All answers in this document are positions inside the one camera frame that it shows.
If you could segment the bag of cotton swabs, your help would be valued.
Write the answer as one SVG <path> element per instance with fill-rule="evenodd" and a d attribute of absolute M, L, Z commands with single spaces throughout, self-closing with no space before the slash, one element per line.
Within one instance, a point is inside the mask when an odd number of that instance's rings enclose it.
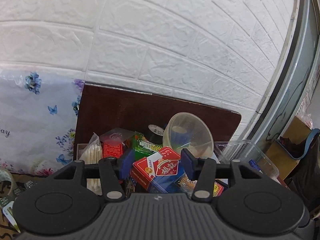
<path fill-rule="evenodd" d="M 97 164 L 102 159 L 103 149 L 99 136 L 93 133 L 88 145 L 85 147 L 82 155 L 79 157 L 85 164 Z M 87 188 L 96 195 L 102 195 L 100 179 L 87 179 Z"/>

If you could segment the blue red playing card box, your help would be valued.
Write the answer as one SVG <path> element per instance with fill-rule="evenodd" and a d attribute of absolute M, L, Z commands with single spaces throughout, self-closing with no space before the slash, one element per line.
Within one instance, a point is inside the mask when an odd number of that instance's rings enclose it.
<path fill-rule="evenodd" d="M 180 155 L 169 147 L 135 161 L 130 175 L 149 193 L 186 193 L 190 197 L 197 183 L 188 179 Z"/>

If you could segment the black electrical tape roll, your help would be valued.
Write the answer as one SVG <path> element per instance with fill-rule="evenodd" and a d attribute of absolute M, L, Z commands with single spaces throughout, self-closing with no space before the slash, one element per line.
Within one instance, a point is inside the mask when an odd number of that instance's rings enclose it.
<path fill-rule="evenodd" d="M 161 145 L 163 144 L 163 135 L 163 128 L 156 125 L 149 125 L 145 137 L 149 142 L 156 145 Z"/>

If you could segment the red toothpaste tube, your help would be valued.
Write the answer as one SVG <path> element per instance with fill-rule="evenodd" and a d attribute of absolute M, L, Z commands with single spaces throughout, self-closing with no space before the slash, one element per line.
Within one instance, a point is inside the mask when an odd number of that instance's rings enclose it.
<path fill-rule="evenodd" d="M 122 128 L 114 128 L 101 135 L 99 139 L 103 148 L 103 158 L 120 158 L 131 148 L 134 135 L 135 132 Z"/>

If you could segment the brown cardboard box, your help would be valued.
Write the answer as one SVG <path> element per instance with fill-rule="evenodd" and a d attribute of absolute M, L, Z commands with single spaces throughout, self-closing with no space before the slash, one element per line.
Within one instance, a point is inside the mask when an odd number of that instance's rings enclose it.
<path fill-rule="evenodd" d="M 80 159 L 82 154 L 85 151 L 85 148 L 88 146 L 88 144 L 77 144 L 76 147 L 76 160 Z"/>

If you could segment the clear plastic tray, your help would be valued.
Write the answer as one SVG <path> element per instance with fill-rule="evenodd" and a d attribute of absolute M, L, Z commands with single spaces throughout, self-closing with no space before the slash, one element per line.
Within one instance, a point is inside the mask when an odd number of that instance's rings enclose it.
<path fill-rule="evenodd" d="M 214 143 L 214 153 L 220 163 L 228 164 L 237 159 L 273 180 L 279 176 L 276 165 L 250 140 L 217 141 Z"/>

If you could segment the dark brown wooden board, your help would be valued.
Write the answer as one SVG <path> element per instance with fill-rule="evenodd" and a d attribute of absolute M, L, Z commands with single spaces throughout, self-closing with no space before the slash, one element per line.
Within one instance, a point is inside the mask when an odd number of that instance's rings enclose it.
<path fill-rule="evenodd" d="M 102 135 L 114 128 L 145 133 L 150 124 L 163 127 L 180 112 L 198 116 L 217 141 L 230 140 L 241 121 L 241 114 L 234 110 L 87 83 L 82 91 L 74 144 L 88 143 L 93 134 Z"/>

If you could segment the white floral plastic bag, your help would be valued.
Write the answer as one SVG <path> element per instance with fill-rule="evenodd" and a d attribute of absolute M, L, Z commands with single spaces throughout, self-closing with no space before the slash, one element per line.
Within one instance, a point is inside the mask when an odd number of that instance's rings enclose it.
<path fill-rule="evenodd" d="M 67 76 L 1 71 L 1 167 L 48 176 L 69 164 L 84 85 Z"/>

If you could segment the clear patterned tape roll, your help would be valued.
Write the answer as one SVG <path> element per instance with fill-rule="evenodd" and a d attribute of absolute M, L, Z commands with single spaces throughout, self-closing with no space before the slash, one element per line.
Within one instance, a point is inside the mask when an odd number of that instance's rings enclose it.
<path fill-rule="evenodd" d="M 6 196 L 14 197 L 15 191 L 18 189 L 18 186 L 12 174 L 3 167 L 1 167 L 0 181 L 1 181 L 1 197 L 6 197 Z"/>

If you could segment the green white blister pack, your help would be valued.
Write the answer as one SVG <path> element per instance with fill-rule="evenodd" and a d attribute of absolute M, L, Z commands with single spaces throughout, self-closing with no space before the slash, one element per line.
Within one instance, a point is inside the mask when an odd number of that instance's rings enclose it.
<path fill-rule="evenodd" d="M 37 184 L 35 180 L 28 180 L 26 182 L 18 182 L 17 186 L 18 189 L 15 191 L 14 197 L 1 197 L 1 215 L 3 218 L 7 220 L 9 223 L 8 228 L 9 230 L 13 231 L 14 233 L 20 234 L 21 230 L 16 222 L 16 219 L 13 215 L 13 205 L 16 198 L 21 195 L 26 190 L 32 188 Z"/>

